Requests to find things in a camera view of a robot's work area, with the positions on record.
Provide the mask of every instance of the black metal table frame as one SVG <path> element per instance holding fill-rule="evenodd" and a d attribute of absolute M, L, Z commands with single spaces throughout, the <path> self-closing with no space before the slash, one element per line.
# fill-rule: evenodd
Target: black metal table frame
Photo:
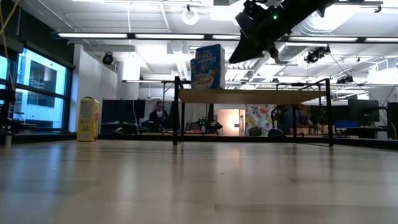
<path fill-rule="evenodd" d="M 328 145 L 329 147 L 333 147 L 334 142 L 333 142 L 333 118 L 332 118 L 332 110 L 331 110 L 331 95 L 330 95 L 330 80 L 328 78 L 322 79 L 316 83 L 311 83 L 308 85 L 305 85 L 303 88 L 296 90 L 296 91 L 302 91 L 307 88 L 310 88 L 311 86 L 317 86 L 318 90 L 321 91 L 321 86 L 323 85 L 322 82 L 325 82 L 326 86 L 326 107 L 327 107 L 327 113 L 328 113 Z M 190 81 L 181 81 L 180 77 L 175 77 L 174 80 L 174 102 L 177 104 L 176 107 L 178 108 L 178 99 L 180 96 L 180 88 L 184 88 L 183 84 L 189 84 Z M 279 85 L 291 85 L 287 83 L 281 83 L 276 85 L 276 89 L 278 90 Z M 319 97 L 319 104 L 322 106 L 322 99 Z M 173 145 L 176 146 L 180 140 L 183 140 L 184 137 L 184 132 L 185 132 L 185 103 L 182 102 L 181 104 L 181 128 L 180 128 L 180 135 L 178 135 L 178 121 L 179 121 L 179 110 L 175 110 L 173 114 Z M 296 112 L 295 112 L 295 107 L 293 107 L 293 139 L 296 141 L 297 140 L 297 125 L 296 125 Z"/>

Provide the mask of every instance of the cardboard box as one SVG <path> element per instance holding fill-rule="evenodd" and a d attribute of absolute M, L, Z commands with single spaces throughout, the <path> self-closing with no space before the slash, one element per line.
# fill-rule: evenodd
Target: cardboard box
<path fill-rule="evenodd" d="M 225 88 L 225 52 L 220 44 L 200 47 L 191 60 L 192 88 Z"/>
<path fill-rule="evenodd" d="M 98 139 L 98 123 L 100 122 L 100 103 L 91 97 L 80 101 L 78 141 L 96 141 Z"/>

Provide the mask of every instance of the ceiling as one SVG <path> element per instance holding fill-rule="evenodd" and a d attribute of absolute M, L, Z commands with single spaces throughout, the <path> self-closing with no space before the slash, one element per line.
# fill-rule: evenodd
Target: ceiling
<path fill-rule="evenodd" d="M 374 13 L 375 6 L 356 6 L 344 8 L 333 12 L 326 11 L 324 20 L 320 20 L 322 26 L 334 26 L 327 35 L 385 35 L 397 36 L 398 3 L 396 0 L 386 0 L 388 4 L 382 6 L 382 11 Z M 234 25 L 232 18 L 243 9 L 242 2 L 236 2 L 231 6 L 213 6 L 212 2 L 192 4 L 192 8 L 198 11 L 199 20 L 195 25 L 186 25 L 182 21 L 182 12 L 186 8 L 184 4 L 169 5 L 167 2 L 134 4 L 105 4 L 102 2 L 78 2 L 72 0 L 21 0 L 20 5 L 29 13 L 60 32 L 161 32 L 161 33 L 209 33 L 209 34 L 237 34 L 239 27 Z M 342 20 L 340 24 L 330 22 Z M 170 71 L 177 66 L 172 55 L 167 55 L 166 40 L 91 40 L 90 45 L 85 45 L 87 51 L 93 47 L 106 47 L 114 45 L 133 45 L 146 62 L 141 73 L 146 75 L 159 75 L 170 77 Z M 221 44 L 226 50 L 226 58 L 232 54 L 238 42 L 209 42 L 187 41 L 191 47 Z M 304 47 L 302 54 L 306 54 L 311 47 Z M 343 69 L 351 69 L 354 77 L 366 78 L 368 69 L 375 66 L 376 62 L 384 57 L 398 57 L 397 44 L 331 44 L 331 53 Z M 95 52 L 93 55 L 101 55 L 104 52 Z M 230 81 L 259 80 L 269 82 L 273 76 L 280 82 L 304 82 L 322 79 L 341 73 L 341 68 L 336 65 L 333 58 L 327 56 L 309 68 L 303 64 L 303 55 L 296 55 L 290 59 L 289 66 L 276 68 L 270 60 L 252 60 L 239 65 L 230 65 L 226 79 Z M 254 76 L 248 77 L 248 71 L 254 70 Z"/>

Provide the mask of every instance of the cereal box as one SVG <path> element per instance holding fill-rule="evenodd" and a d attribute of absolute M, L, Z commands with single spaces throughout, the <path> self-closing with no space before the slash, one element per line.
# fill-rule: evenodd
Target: cereal box
<path fill-rule="evenodd" d="M 200 47 L 191 60 L 192 88 L 223 89 L 225 87 L 225 55 L 220 44 Z"/>

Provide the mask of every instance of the shelf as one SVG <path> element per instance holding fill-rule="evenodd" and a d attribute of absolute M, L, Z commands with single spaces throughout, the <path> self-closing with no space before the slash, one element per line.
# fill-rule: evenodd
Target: shelf
<path fill-rule="evenodd" d="M 325 96 L 325 91 L 292 90 L 198 90 L 180 89 L 182 103 L 296 105 Z"/>

